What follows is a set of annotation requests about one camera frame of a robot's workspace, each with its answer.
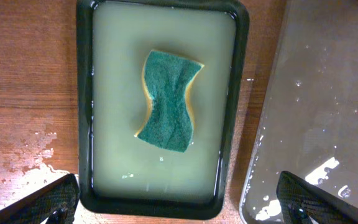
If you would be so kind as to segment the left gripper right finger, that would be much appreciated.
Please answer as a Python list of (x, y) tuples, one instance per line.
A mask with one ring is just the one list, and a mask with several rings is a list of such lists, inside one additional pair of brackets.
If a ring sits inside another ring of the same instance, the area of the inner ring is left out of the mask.
[(276, 194), (285, 223), (358, 223), (358, 208), (289, 171), (280, 173)]

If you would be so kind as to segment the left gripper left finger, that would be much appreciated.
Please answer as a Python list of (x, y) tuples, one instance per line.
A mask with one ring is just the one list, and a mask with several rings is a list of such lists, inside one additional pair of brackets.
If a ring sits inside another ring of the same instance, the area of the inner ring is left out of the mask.
[(0, 223), (73, 223), (80, 199), (74, 174), (67, 174), (0, 210)]

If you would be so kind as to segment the green yellow sponge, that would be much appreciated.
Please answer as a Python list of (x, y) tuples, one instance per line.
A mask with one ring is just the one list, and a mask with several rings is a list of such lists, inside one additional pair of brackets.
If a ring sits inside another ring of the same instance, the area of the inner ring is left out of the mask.
[(202, 63), (186, 57), (149, 52), (141, 75), (147, 112), (135, 137), (169, 151), (188, 149), (195, 128), (190, 93), (203, 68)]

